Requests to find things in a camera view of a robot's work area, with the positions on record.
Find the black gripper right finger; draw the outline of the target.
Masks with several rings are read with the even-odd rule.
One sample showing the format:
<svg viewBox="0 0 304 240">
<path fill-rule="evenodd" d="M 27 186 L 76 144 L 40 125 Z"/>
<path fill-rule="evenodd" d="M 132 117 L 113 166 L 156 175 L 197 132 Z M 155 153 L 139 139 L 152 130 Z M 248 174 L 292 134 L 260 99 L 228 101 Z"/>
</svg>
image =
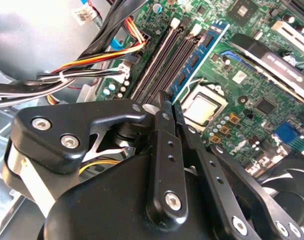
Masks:
<svg viewBox="0 0 304 240">
<path fill-rule="evenodd" d="M 219 240 L 304 240 L 300 226 L 219 144 L 205 148 L 173 105 L 184 163 L 196 168 Z"/>
</svg>

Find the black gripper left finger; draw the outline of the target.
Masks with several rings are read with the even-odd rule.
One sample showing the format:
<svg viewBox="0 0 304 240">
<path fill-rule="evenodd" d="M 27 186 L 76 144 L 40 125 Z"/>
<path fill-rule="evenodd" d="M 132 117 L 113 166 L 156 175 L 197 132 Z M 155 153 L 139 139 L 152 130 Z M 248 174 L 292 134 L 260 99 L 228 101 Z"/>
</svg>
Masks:
<svg viewBox="0 0 304 240">
<path fill-rule="evenodd" d="M 163 91 L 152 107 L 155 113 L 131 99 L 114 99 L 22 109 L 12 122 L 4 166 L 20 183 L 16 190 L 32 198 L 46 217 L 113 126 L 145 122 L 153 137 L 147 212 L 162 228 L 176 229 L 188 216 L 182 145 L 175 135 L 175 123 L 184 123 L 184 116 L 181 104 Z"/>
</svg>

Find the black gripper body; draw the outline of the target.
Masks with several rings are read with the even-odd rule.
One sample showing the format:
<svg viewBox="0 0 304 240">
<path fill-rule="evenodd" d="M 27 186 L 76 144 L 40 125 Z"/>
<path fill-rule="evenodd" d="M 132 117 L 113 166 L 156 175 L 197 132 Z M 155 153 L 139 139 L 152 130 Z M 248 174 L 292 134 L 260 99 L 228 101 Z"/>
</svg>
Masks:
<svg viewBox="0 0 304 240">
<path fill-rule="evenodd" d="M 175 231 L 163 231 L 146 212 L 150 158 L 131 157 L 69 189 L 53 205 L 44 240 L 225 240 L 213 222 L 198 177 L 185 172 L 188 218 Z"/>
</svg>

